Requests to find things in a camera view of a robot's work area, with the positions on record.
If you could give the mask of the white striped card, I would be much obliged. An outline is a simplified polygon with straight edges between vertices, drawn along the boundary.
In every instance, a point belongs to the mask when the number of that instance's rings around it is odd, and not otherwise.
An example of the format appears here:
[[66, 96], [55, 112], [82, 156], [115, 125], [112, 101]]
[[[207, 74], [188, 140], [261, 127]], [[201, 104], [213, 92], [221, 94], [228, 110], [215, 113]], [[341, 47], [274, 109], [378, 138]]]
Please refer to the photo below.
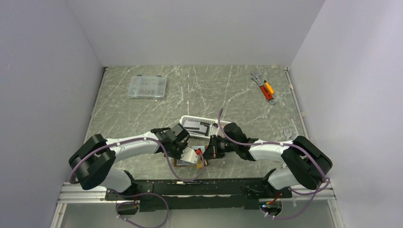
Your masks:
[[204, 122], [184, 121], [183, 127], [190, 133], [208, 136], [210, 125]]

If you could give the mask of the white plastic basket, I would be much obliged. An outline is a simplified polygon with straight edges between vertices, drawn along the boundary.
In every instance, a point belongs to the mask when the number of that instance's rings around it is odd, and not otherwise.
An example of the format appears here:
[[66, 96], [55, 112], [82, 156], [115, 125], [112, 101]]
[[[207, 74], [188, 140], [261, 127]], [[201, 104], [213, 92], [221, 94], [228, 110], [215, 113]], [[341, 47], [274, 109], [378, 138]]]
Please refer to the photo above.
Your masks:
[[225, 137], [217, 119], [183, 115], [180, 124], [193, 138], [210, 139], [213, 135]]

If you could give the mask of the brown leather card holder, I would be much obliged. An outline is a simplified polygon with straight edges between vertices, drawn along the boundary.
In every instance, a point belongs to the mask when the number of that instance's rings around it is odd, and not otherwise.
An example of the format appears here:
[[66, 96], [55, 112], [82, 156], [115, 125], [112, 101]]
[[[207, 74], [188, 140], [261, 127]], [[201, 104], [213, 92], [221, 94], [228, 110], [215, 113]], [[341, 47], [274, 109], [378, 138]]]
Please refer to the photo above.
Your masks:
[[186, 147], [180, 159], [174, 159], [174, 167], [191, 167], [197, 169], [202, 168], [202, 159], [200, 153], [203, 154], [206, 150], [204, 145]]

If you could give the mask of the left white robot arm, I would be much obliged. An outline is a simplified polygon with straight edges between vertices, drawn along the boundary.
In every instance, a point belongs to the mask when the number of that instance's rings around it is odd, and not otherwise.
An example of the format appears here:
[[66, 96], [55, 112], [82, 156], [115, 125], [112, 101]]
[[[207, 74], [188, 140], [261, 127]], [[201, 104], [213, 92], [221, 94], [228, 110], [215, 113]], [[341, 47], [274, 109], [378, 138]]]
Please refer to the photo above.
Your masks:
[[129, 200], [137, 193], [137, 183], [128, 171], [119, 171], [113, 164], [131, 157], [162, 152], [166, 158], [175, 158], [196, 164], [199, 156], [188, 146], [189, 133], [181, 124], [169, 128], [155, 128], [142, 135], [122, 139], [106, 139], [101, 134], [91, 136], [69, 159], [71, 183], [82, 189], [102, 186], [112, 189]]

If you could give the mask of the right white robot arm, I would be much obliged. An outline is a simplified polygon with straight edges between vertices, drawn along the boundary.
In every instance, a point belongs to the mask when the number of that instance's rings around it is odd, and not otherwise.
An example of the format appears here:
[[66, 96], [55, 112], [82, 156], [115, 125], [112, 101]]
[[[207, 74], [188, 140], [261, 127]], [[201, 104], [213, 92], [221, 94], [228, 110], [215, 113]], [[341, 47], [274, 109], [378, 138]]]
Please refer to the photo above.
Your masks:
[[224, 136], [211, 136], [203, 156], [207, 160], [220, 159], [227, 152], [235, 152], [246, 161], [271, 160], [285, 163], [285, 168], [272, 169], [263, 178], [262, 192], [274, 197], [283, 188], [302, 185], [317, 190], [331, 170], [332, 161], [309, 139], [297, 136], [285, 142], [267, 142], [247, 137], [235, 123], [223, 128]]

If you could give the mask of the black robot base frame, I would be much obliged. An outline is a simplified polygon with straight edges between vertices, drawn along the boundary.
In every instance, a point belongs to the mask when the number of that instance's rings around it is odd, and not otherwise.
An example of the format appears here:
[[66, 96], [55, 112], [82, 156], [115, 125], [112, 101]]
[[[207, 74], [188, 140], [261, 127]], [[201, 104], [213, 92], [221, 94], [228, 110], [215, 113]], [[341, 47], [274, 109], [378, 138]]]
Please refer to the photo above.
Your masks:
[[292, 198], [288, 188], [269, 191], [262, 178], [199, 179], [192, 182], [178, 180], [137, 180], [137, 193], [117, 195], [106, 190], [106, 201], [136, 200], [140, 212], [169, 209], [258, 209], [265, 201]]

